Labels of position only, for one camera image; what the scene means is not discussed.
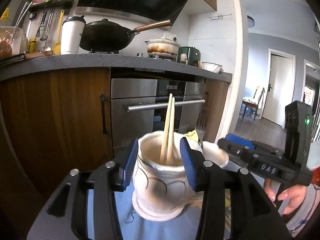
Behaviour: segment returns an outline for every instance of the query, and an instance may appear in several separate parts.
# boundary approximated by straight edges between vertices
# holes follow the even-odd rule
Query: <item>human hand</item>
[[[271,179],[265,179],[263,189],[273,202],[276,200],[276,193],[271,189]],[[284,190],[279,196],[278,200],[290,199],[283,214],[288,215],[296,210],[303,202],[307,193],[307,187],[302,185],[294,185]]]

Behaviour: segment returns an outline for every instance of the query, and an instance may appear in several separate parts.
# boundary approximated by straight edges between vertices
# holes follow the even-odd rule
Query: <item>white door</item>
[[[292,101],[293,82],[293,60],[271,55],[270,91],[262,117],[281,126],[284,124],[284,108]]]

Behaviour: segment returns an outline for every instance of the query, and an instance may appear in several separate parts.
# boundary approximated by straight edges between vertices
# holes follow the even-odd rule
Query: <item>blue gripper pad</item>
[[[138,143],[138,140],[135,139],[130,143],[130,146],[127,149],[127,152],[126,152],[127,158],[124,164],[120,165],[120,168],[122,169],[121,187],[123,190],[125,190],[130,185],[134,165],[136,163],[137,156],[138,156],[138,150],[139,150],[139,143]]]
[[[234,135],[233,133],[229,133],[225,137],[226,140],[241,144],[243,146],[248,146],[250,150],[254,150],[255,146],[253,143],[247,139],[241,138],[239,136]]]
[[[199,191],[201,185],[197,180],[197,172],[203,165],[205,158],[201,152],[190,148],[186,137],[180,140],[180,154],[189,185],[194,191]]]

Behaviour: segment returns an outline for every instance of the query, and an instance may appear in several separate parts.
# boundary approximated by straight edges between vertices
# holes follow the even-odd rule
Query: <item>sleeve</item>
[[[292,237],[295,237],[308,222],[320,201],[320,187],[310,184],[307,188],[305,199],[295,214],[287,223],[287,228]]]

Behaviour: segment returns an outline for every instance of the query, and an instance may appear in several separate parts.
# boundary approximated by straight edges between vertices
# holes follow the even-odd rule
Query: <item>black cup lid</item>
[[[67,19],[65,19],[62,23],[62,25],[66,22],[70,22],[70,21],[80,21],[80,22],[84,22],[84,24],[86,24],[86,21],[84,19],[84,15],[82,16],[71,16],[71,17],[68,17]]]

